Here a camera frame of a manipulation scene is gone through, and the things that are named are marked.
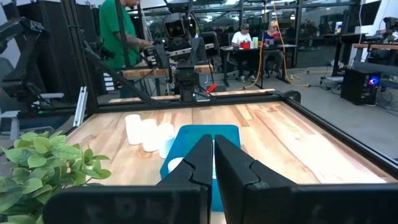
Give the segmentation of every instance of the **man in green shirt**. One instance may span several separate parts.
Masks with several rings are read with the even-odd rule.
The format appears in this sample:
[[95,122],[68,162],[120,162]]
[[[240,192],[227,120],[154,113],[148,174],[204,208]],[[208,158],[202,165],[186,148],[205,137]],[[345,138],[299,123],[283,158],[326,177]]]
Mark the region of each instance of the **man in green shirt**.
[[[131,18],[127,13],[126,7],[133,8],[139,4],[139,0],[120,0],[122,5],[122,18],[124,31],[127,39],[130,65],[134,66],[140,61],[139,51],[153,42],[137,38],[136,30],[132,24]],[[120,70],[125,67],[123,44],[121,42],[121,33],[119,30],[118,14],[116,12],[115,0],[105,0],[99,9],[99,28],[101,37],[104,41],[104,47],[114,52],[115,57],[105,61],[105,64],[113,70]],[[120,89],[120,98],[134,97],[131,91],[122,86]]]

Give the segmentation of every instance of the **green leaf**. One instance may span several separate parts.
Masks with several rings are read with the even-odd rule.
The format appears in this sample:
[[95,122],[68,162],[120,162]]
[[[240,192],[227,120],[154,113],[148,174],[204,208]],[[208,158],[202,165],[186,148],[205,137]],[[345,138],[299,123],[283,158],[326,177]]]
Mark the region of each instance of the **green leaf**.
[[57,131],[56,133],[52,134],[49,139],[53,139],[55,137],[57,137],[58,135],[60,135],[61,133],[63,133],[63,131]]
[[103,186],[103,184],[100,184],[100,183],[88,183],[88,184],[86,184],[87,186],[90,186],[90,187],[98,187],[98,186]]
[[94,164],[94,160],[86,161],[86,165],[92,166]]
[[49,132],[45,131],[43,133],[38,134],[38,136],[47,138],[49,136]]
[[82,156],[82,152],[73,146],[53,148],[52,154],[60,159],[78,159]]
[[51,178],[51,182],[59,183],[61,180],[61,167],[54,168],[54,175]]
[[46,184],[46,185],[44,185],[41,189],[36,190],[36,191],[33,193],[32,197],[37,197],[37,196],[39,196],[39,195],[41,195],[41,194],[43,194],[43,193],[48,192],[49,190],[52,190],[52,187],[51,187],[51,185]]
[[61,176],[60,184],[62,185],[72,185],[75,183],[75,179],[72,177],[71,174],[65,174]]
[[93,150],[92,149],[87,149],[85,151],[85,163],[93,159]]
[[80,169],[81,169],[81,159],[78,160],[78,161],[76,161],[76,162],[72,165],[71,170],[72,170],[72,171],[78,171],[78,170],[80,170]]
[[61,167],[61,175],[66,174],[67,172],[68,172],[68,166],[67,165],[62,166]]
[[50,199],[50,197],[51,197],[51,191],[47,191],[37,196],[36,200],[40,201],[42,204],[45,205],[46,202]]
[[0,194],[0,213],[15,205],[21,197],[22,192],[19,189]]
[[12,170],[12,179],[15,180],[18,184],[23,184],[29,179],[30,172],[29,170],[21,167],[13,168]]
[[99,179],[107,179],[112,175],[112,172],[107,169],[101,169],[100,171],[98,171],[98,174],[99,174]]
[[56,136],[50,139],[50,145],[52,150],[62,148],[66,143],[67,143],[66,136]]
[[75,185],[82,185],[86,182],[86,175],[80,171],[73,171],[72,177],[75,179]]
[[18,185],[12,178],[0,177],[0,194],[14,190],[16,187],[18,187]]
[[79,143],[74,144],[73,147],[81,150]]
[[33,154],[33,152],[29,150],[29,148],[16,148],[3,151],[11,162],[15,162],[16,164],[25,166],[27,165],[27,160],[29,156]]
[[30,141],[24,141],[21,139],[17,139],[14,141],[14,148],[19,148],[19,147],[31,147],[32,142]]
[[31,178],[24,184],[24,189],[22,190],[22,194],[29,194],[32,193],[33,191],[40,189],[43,187],[42,180],[39,178]]
[[47,159],[40,154],[33,154],[29,156],[27,163],[29,168],[41,167],[47,163]]
[[41,215],[41,216],[36,220],[36,224],[44,224],[43,215]]
[[33,138],[33,145],[36,151],[40,154],[45,154],[50,149],[50,140],[45,137],[36,137]]
[[96,160],[111,160],[108,156],[105,156],[105,155],[93,156],[93,159],[96,159]]
[[20,224],[36,224],[36,220],[28,215],[8,216],[8,221]]
[[72,168],[72,166],[74,165],[75,162],[76,162],[75,159],[69,159],[68,160],[69,167]]
[[21,135],[21,139],[24,141],[33,141],[33,138],[35,138],[36,136],[36,133],[25,133]]
[[35,170],[33,170],[30,175],[29,178],[43,178],[45,174],[47,174],[48,172],[50,172],[52,168],[44,168],[44,167],[39,167],[36,168]]
[[99,179],[101,176],[99,175],[99,173],[93,171],[93,170],[89,170],[89,169],[82,169],[81,170],[82,173],[86,174],[87,176],[90,176],[94,179]]
[[56,167],[61,167],[66,164],[66,161],[63,159],[59,159],[56,157],[50,157],[47,159],[47,163],[44,165],[44,167],[48,168],[56,168]]
[[93,163],[93,167],[92,167],[93,171],[98,172],[101,170],[101,162],[98,160],[94,160]]

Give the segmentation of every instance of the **cap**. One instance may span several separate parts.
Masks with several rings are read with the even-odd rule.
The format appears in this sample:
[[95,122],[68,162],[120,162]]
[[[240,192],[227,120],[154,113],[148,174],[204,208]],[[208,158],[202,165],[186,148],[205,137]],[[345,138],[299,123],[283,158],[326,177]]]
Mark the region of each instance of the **cap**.
[[269,23],[269,26],[270,26],[270,27],[278,26],[278,21],[271,21],[271,22]]
[[242,24],[241,29],[249,29],[249,28],[250,28],[249,24]]

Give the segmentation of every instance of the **computer tower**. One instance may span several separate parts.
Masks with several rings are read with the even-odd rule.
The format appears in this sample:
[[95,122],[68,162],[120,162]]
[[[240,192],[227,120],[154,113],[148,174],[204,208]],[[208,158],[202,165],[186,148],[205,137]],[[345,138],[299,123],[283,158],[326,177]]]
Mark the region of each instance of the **computer tower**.
[[355,105],[375,105],[381,73],[346,69],[340,96]]

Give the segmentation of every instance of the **red object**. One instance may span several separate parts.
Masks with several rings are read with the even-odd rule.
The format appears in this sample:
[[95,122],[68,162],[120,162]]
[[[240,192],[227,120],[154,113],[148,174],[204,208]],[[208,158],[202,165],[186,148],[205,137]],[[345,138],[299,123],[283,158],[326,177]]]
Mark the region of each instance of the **red object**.
[[241,42],[240,47],[243,49],[250,49],[250,42],[243,41],[243,42]]
[[212,84],[207,90],[206,93],[211,93],[215,88],[217,87],[217,84]]

